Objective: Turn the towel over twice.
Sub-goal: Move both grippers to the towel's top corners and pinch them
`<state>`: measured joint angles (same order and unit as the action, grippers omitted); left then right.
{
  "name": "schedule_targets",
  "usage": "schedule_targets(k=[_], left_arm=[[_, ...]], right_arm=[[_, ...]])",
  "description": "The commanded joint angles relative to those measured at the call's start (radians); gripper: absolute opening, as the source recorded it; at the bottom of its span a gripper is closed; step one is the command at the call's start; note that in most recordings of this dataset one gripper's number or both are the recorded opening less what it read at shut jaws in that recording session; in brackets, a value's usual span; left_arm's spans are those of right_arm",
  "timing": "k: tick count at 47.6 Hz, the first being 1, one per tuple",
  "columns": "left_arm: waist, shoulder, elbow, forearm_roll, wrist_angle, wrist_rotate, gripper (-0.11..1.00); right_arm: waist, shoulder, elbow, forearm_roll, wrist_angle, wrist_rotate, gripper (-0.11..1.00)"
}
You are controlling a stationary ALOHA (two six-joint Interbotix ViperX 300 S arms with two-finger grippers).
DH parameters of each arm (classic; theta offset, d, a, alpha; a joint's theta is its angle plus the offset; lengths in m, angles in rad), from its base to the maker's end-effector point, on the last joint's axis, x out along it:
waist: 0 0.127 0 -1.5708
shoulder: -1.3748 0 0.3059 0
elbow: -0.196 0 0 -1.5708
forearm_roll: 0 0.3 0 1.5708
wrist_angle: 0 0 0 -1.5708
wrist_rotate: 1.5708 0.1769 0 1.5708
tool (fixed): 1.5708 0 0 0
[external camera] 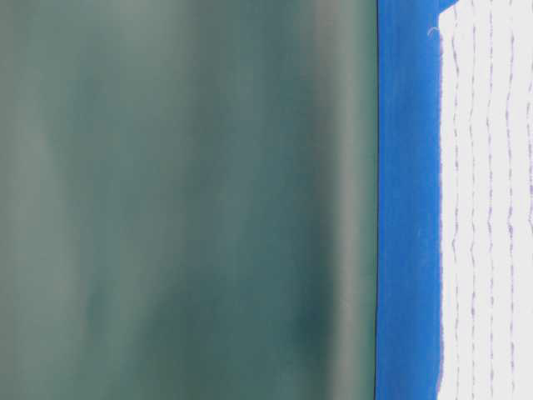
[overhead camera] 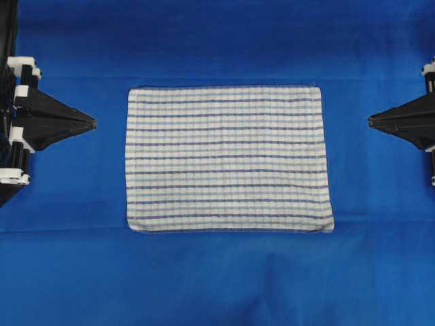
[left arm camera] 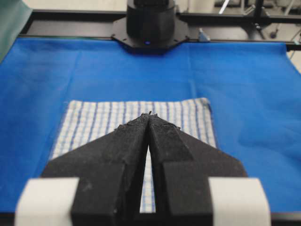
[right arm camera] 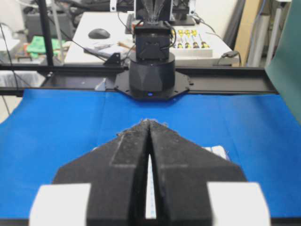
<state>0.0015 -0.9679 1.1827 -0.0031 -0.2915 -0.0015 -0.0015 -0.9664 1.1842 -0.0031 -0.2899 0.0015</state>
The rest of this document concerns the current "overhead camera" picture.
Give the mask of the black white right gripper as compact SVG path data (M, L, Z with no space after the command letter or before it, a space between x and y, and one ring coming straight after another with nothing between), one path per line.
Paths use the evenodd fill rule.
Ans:
M421 69L425 79L426 95L368 118L371 128L392 134L412 143L417 149L431 153L432 186L435 183L434 118L429 116L434 115L434 61L435 58L432 58L432 61Z

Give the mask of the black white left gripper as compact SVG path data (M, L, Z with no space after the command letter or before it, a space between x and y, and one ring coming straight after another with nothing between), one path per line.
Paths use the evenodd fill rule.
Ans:
M18 118L19 111L32 117L55 119L20 119L20 126L6 122L6 136L11 145L11 161L1 168L2 185L28 185L29 157L36 151L97 128L97 121L80 110L65 105L35 89L41 79L36 60L29 56L9 56L6 67L19 79L7 114Z

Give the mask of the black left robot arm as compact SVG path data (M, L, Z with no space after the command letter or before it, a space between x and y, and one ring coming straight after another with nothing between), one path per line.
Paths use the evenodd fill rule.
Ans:
M1 2L1 188L29 184L31 154L96 129L97 121L38 88L31 56L16 56L17 1Z

